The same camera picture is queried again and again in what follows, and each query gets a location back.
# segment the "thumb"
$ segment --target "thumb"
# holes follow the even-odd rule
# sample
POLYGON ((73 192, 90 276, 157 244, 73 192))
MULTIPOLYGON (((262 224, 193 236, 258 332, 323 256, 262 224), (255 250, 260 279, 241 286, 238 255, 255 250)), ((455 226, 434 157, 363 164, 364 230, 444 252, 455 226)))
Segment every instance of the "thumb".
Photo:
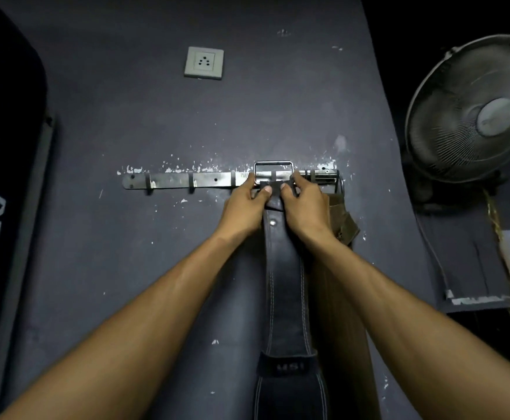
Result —
POLYGON ((263 207, 271 198, 271 194, 273 194, 273 188, 271 186, 266 186, 260 190, 260 192, 257 194, 257 196, 255 196, 253 200, 255 203, 263 207))
POLYGON ((296 196, 292 193, 292 188, 286 183, 280 186, 280 196, 286 209, 296 200, 296 196))

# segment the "black leather belt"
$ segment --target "black leather belt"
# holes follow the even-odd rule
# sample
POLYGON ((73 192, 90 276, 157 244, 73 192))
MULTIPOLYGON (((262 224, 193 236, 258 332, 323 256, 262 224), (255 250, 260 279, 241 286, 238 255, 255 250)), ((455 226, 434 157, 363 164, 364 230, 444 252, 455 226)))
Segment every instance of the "black leather belt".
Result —
MULTIPOLYGON (((267 258, 267 318, 259 376, 254 396, 254 420, 327 419, 327 389, 309 332, 305 252, 287 226, 280 181, 265 207, 263 229, 267 258)), ((288 185, 294 191, 292 182, 288 185)))

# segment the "hand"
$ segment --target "hand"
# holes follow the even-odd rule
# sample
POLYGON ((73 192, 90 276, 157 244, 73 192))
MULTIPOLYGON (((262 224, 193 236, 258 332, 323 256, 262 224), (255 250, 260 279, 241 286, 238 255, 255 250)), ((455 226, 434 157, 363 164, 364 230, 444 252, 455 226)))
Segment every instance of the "hand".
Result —
POLYGON ((215 235, 239 245, 259 228, 263 209, 271 198, 273 189, 266 186, 252 199, 251 189, 254 184, 255 174, 250 172, 246 181, 231 193, 231 197, 223 205, 222 218, 214 232, 215 235))
POLYGON ((288 225, 311 249, 320 239, 334 238, 329 220, 329 196, 323 194, 317 184, 302 177, 300 172, 294 171, 293 177, 296 186, 300 187, 300 196, 294 196, 287 184, 280 187, 280 195, 288 225))

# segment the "belt strap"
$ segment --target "belt strap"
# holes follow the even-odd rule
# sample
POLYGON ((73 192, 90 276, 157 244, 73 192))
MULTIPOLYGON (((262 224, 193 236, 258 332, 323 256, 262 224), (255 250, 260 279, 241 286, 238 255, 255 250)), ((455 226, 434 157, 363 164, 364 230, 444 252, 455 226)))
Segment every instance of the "belt strap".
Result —
MULTIPOLYGON (((327 390, 312 347, 305 248, 287 226, 280 184, 263 213, 267 259, 265 341, 259 357, 254 420, 326 420, 327 390)), ((294 185, 287 183, 294 195, 294 185)))

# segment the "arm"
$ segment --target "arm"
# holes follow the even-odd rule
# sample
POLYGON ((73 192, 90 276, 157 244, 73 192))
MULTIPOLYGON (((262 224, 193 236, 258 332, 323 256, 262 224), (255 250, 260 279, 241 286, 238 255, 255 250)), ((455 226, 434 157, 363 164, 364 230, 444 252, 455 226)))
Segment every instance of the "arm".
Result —
POLYGON ((226 201, 214 234, 40 377, 0 420, 138 419, 167 377, 239 244, 261 223, 272 191, 251 199, 253 174, 226 201))
POLYGON ((425 419, 510 420, 510 363, 338 242, 319 187, 294 175, 287 221, 341 282, 383 360, 425 419))

